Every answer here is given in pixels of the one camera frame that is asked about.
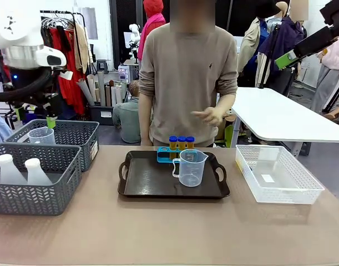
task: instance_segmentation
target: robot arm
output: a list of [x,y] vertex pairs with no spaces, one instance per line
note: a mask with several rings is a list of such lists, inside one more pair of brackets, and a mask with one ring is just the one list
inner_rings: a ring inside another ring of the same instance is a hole
[[13,84],[0,93],[0,101],[12,104],[21,119],[23,103],[43,108],[47,117],[57,117],[58,95],[46,94],[45,89],[65,72],[67,61],[61,51],[44,46],[40,13],[30,0],[0,1],[0,50]]
[[339,0],[332,0],[321,9],[325,18],[325,23],[331,27],[325,26],[315,34],[299,42],[294,50],[288,52],[275,62],[279,69],[289,67],[303,58],[319,53],[326,47],[336,41],[339,36]]

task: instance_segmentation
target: plastic measuring cup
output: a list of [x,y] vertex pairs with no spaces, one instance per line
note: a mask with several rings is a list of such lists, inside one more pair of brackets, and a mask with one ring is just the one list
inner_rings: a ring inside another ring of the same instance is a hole
[[[173,176],[186,187],[196,187],[203,180],[205,161],[208,155],[198,150],[185,150],[179,159],[173,159]],[[175,162],[180,162],[179,175],[175,175]]]
[[54,140],[54,131],[48,127],[40,127],[31,130],[28,134],[30,143],[35,144],[56,144]]

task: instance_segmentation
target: white bottle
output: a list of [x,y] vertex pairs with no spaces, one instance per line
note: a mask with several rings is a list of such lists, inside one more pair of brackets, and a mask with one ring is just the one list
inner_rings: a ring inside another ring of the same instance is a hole
[[26,179],[16,168],[13,156],[10,154],[0,155],[0,184],[6,185],[27,185]]
[[25,162],[27,171],[29,172],[27,176],[28,185],[32,186],[50,186],[52,185],[51,180],[47,177],[45,172],[42,170],[40,165],[40,160],[33,158]]

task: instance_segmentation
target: hand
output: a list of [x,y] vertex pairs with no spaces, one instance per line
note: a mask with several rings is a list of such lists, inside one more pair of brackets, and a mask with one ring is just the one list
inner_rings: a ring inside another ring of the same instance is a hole
[[141,146],[149,146],[152,147],[153,143],[150,139],[141,139]]
[[201,118],[203,122],[211,126],[219,126],[224,118],[224,113],[220,109],[213,107],[206,108],[203,112],[191,112],[191,114]]

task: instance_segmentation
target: cable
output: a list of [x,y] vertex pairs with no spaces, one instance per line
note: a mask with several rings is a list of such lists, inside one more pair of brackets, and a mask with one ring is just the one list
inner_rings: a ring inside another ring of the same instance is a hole
[[31,96],[32,94],[38,92],[45,88],[45,86],[52,80],[52,70],[51,68],[43,68],[42,74],[39,79],[35,80],[33,83],[30,83],[26,87],[13,91],[5,91],[0,93],[0,101],[17,101],[22,97]]

